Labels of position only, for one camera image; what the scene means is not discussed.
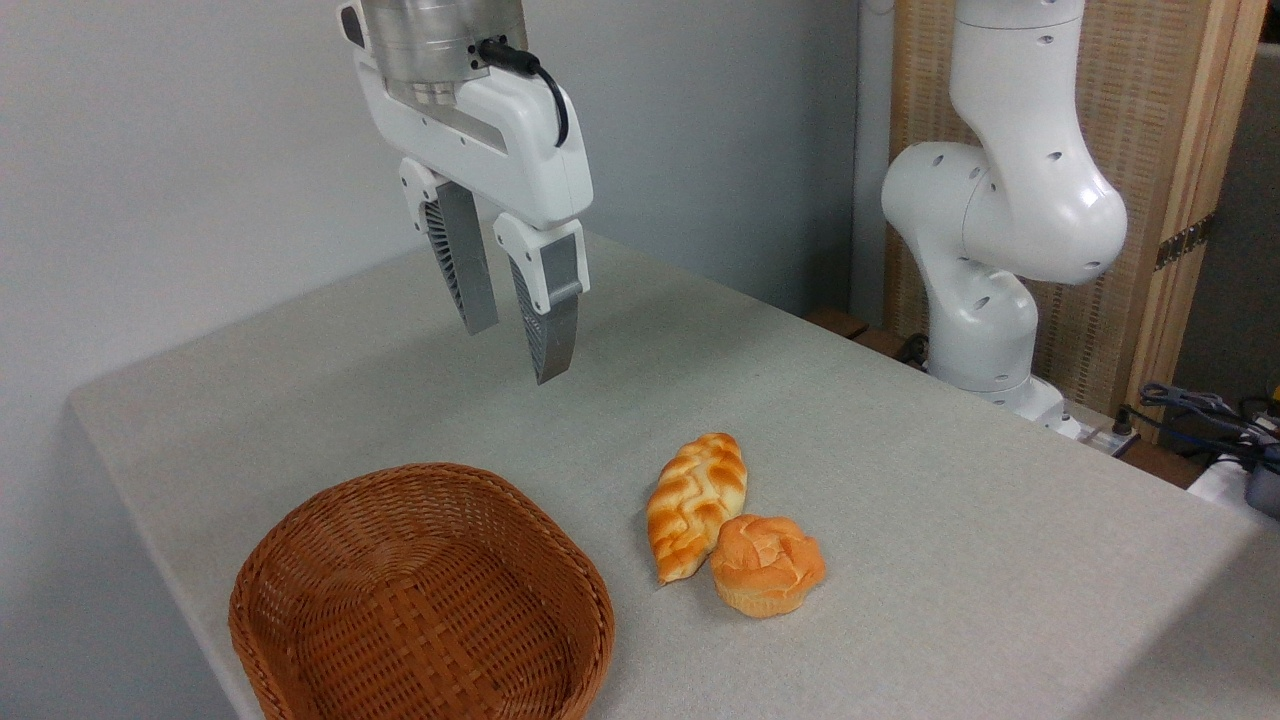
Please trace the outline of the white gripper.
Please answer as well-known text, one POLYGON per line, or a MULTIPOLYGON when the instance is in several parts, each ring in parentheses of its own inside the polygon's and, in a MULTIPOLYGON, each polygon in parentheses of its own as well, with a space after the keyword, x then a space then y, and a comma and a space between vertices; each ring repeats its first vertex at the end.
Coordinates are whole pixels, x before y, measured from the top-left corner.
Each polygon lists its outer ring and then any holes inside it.
POLYGON ((465 329, 498 323, 475 193, 503 210, 494 232, 536 383, 564 373, 590 290, 575 218, 593 202, 593 182, 572 102, 529 54, 522 4, 347 1, 338 20, 376 128, 407 156, 399 178, 412 224, 465 329))

